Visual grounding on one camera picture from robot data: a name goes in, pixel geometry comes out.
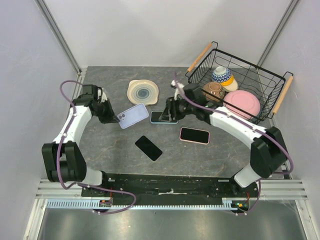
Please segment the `lilac phone case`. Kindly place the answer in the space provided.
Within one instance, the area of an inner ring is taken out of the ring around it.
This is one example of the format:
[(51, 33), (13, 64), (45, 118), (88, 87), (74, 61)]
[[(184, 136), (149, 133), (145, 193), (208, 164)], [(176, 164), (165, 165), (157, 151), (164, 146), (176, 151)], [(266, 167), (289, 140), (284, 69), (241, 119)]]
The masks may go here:
[(122, 129), (126, 129), (135, 125), (136, 123), (147, 119), (149, 112), (143, 103), (139, 103), (117, 115), (119, 125)]

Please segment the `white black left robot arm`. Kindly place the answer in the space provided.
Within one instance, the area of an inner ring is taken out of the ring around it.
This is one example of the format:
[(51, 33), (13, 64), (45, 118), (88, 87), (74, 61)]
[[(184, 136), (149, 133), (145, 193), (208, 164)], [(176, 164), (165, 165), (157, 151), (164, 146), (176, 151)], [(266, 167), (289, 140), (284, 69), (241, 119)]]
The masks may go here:
[(59, 86), (60, 93), (69, 103), (68, 117), (57, 137), (41, 148), (46, 176), (50, 182), (60, 183), (65, 190), (75, 184), (82, 184), (92, 186), (95, 194), (104, 197), (109, 193), (110, 185), (103, 180), (102, 171), (87, 166), (79, 143), (86, 125), (93, 117), (98, 118), (102, 124), (118, 123), (120, 120), (102, 87), (83, 84), (81, 94), (69, 99), (63, 92), (66, 83), (74, 81), (67, 80)]

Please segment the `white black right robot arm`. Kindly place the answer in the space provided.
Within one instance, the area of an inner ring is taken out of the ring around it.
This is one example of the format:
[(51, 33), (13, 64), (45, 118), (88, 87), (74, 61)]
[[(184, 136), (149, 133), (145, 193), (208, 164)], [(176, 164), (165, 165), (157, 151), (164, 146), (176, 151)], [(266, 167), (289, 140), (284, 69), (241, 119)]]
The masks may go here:
[(166, 99), (161, 120), (169, 122), (194, 115), (198, 120), (226, 131), (250, 149), (249, 164), (238, 171), (229, 184), (233, 196), (242, 196), (250, 184), (277, 174), (282, 164), (292, 161), (278, 128), (253, 124), (220, 103), (208, 101), (202, 88), (195, 83), (183, 85), (173, 80), (170, 85), (175, 90), (174, 96)]

